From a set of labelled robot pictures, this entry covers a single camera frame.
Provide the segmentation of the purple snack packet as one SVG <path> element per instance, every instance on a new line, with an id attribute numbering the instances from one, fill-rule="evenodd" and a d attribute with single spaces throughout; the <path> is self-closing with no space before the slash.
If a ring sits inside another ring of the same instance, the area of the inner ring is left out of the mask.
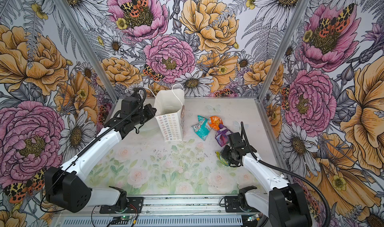
<path id="1" fill-rule="evenodd" d="M 233 132 L 230 129 L 228 129 L 225 125 L 220 124 L 219 129 L 216 133 L 216 140 L 218 144 L 221 147 L 226 146 L 229 142 L 229 135 L 231 134 L 233 134 Z"/>

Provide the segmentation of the white paper bag with dots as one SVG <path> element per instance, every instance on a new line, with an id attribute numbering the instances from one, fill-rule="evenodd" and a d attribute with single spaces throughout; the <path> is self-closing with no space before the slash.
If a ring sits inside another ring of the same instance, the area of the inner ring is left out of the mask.
<path id="1" fill-rule="evenodd" d="M 166 142 L 182 141 L 184 133 L 185 91 L 180 83 L 161 90 L 155 97 L 155 118 Z"/>

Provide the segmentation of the teal snack packet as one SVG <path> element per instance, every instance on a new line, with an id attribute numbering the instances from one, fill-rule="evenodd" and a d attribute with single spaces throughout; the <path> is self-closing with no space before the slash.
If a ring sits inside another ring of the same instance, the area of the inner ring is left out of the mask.
<path id="1" fill-rule="evenodd" d="M 211 127 L 209 125 L 209 120 L 203 116 L 198 115 L 198 123 L 192 126 L 194 132 L 200 137 L 203 141 L 206 141 Z"/>

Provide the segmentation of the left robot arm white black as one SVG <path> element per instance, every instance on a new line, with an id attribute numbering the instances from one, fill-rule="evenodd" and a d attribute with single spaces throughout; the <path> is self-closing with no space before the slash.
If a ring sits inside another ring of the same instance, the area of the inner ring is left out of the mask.
<path id="1" fill-rule="evenodd" d="M 145 104 L 145 98 L 140 94 L 125 98 L 121 109 L 94 140 L 60 167 L 50 167 L 45 172 L 46 193 L 43 200 L 72 213 L 95 206 L 124 211 L 128 207 L 126 191 L 118 187 L 91 188 L 85 180 L 109 151 L 130 132 L 139 133 L 139 129 L 155 117 L 156 111 L 151 104 Z"/>

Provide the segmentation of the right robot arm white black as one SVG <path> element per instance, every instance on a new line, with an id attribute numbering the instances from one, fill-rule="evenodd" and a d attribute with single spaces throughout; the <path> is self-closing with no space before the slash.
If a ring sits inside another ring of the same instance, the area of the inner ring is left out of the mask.
<path id="1" fill-rule="evenodd" d="M 226 201 L 230 212 L 259 212 L 273 227 L 310 227 L 312 218 L 303 189 L 291 184 L 276 166 L 268 167 L 249 144 L 246 134 L 228 135 L 222 157 L 231 167 L 246 168 L 264 188 L 255 186 L 240 189 L 236 199 Z"/>

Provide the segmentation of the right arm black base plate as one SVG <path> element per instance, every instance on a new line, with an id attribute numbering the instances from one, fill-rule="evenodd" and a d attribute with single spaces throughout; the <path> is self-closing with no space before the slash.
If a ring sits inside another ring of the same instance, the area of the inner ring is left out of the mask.
<path id="1" fill-rule="evenodd" d="M 246 205 L 245 200 L 239 196 L 225 196 L 219 205 L 225 208 L 226 213 L 256 213 L 257 209 Z"/>

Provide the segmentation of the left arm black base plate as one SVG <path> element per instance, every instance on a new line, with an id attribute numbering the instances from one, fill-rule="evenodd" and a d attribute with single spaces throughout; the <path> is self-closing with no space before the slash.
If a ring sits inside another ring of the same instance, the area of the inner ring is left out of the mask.
<path id="1" fill-rule="evenodd" d="M 118 201 L 113 206 L 103 205 L 100 214 L 140 214 L 142 212 L 144 197 L 127 197 L 125 201 Z"/>

